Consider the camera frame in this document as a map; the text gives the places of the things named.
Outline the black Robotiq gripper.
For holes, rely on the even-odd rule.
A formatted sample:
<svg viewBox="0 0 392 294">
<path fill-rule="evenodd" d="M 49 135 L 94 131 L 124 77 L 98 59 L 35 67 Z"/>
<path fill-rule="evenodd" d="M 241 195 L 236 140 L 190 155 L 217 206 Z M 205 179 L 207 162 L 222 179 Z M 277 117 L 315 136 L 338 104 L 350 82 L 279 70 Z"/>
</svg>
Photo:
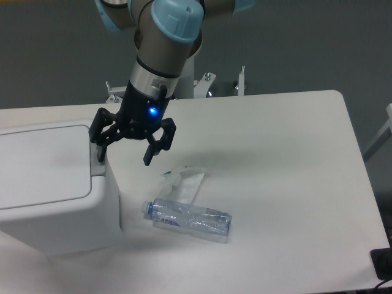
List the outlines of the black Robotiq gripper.
<svg viewBox="0 0 392 294">
<path fill-rule="evenodd" d="M 168 151 L 176 124 L 172 118 L 163 118 L 170 101 L 167 92 L 166 85 L 159 83 L 157 97 L 150 97 L 128 82 L 119 112 L 111 113 L 106 108 L 99 108 L 89 128 L 90 142 L 97 145 L 97 160 L 103 162 L 108 146 L 122 138 L 147 139 L 149 146 L 143 157 L 146 166 L 162 150 Z M 156 140 L 154 133 L 159 129 L 163 133 Z"/>
</svg>

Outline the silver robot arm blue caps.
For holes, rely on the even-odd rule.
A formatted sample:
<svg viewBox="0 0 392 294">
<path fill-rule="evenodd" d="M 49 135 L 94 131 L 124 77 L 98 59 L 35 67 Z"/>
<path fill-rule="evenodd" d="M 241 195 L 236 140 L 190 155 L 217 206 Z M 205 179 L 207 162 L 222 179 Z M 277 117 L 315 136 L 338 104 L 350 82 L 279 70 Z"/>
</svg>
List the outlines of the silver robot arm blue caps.
<svg viewBox="0 0 392 294">
<path fill-rule="evenodd" d="M 203 20 L 254 5 L 255 1 L 96 1 L 109 30 L 138 29 L 137 58 L 120 109 L 98 109 L 89 129 L 97 160 L 103 162 L 108 146 L 123 138 L 148 141 L 145 165 L 161 150 L 168 151 L 176 125 L 164 113 L 187 59 L 202 39 Z"/>
</svg>

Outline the white metal robot base frame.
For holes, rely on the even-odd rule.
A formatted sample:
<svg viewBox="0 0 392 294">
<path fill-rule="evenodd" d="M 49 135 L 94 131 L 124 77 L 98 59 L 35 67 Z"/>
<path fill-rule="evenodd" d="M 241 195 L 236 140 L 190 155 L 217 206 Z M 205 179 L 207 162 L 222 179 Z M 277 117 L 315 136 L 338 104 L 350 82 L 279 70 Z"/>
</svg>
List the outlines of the white metal robot base frame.
<svg viewBox="0 0 392 294">
<path fill-rule="evenodd" d="M 194 78 L 195 58 L 189 58 L 180 75 L 180 79 L 175 89 L 175 98 L 177 99 L 190 99 L 190 98 L 209 98 L 214 97 L 216 94 L 213 91 L 213 84 L 217 79 L 217 75 L 211 72 L 205 74 L 199 80 L 192 80 Z M 123 100 L 126 87 L 112 88 L 108 81 L 105 82 L 107 87 L 108 97 L 105 101 L 106 104 L 118 104 Z M 245 82 L 245 65 L 241 66 L 238 74 L 238 79 L 233 82 L 231 88 L 235 96 L 244 96 L 246 92 Z"/>
</svg>

